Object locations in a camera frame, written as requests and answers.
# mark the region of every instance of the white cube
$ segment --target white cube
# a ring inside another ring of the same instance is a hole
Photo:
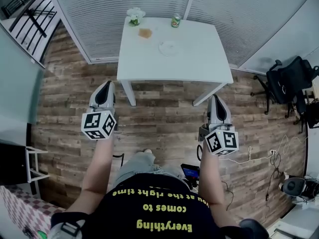
[[[205,140],[212,155],[227,155],[239,149],[238,133],[234,131],[215,129]]]
[[[110,111],[87,113],[82,115],[81,131],[90,140],[108,139],[116,123]]]

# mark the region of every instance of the black t-shirt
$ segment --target black t-shirt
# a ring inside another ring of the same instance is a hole
[[[182,238],[249,238],[245,229],[219,228],[202,197],[190,192],[178,179],[165,175],[137,174],[106,194],[91,215],[57,213],[52,216],[51,227],[78,220],[86,221],[81,229],[83,238],[167,234]]]

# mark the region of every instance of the food item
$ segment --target food item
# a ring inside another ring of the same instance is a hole
[[[152,31],[149,28],[140,28],[139,30],[139,36],[143,38],[150,38],[152,35]]]
[[[178,27],[181,20],[181,16],[178,13],[174,13],[173,18],[171,18],[171,26]]]

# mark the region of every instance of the small potted plant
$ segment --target small potted plant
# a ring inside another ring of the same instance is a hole
[[[130,17],[129,24],[131,26],[137,26],[141,23],[142,18],[145,16],[145,11],[142,11],[138,7],[129,9],[126,14]]]

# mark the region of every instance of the pink tiled surface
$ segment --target pink tiled surface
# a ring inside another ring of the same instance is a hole
[[[0,193],[13,223],[21,230],[28,227],[35,237],[38,230],[48,234],[51,216],[64,211],[61,207],[33,197],[17,186],[0,186]]]

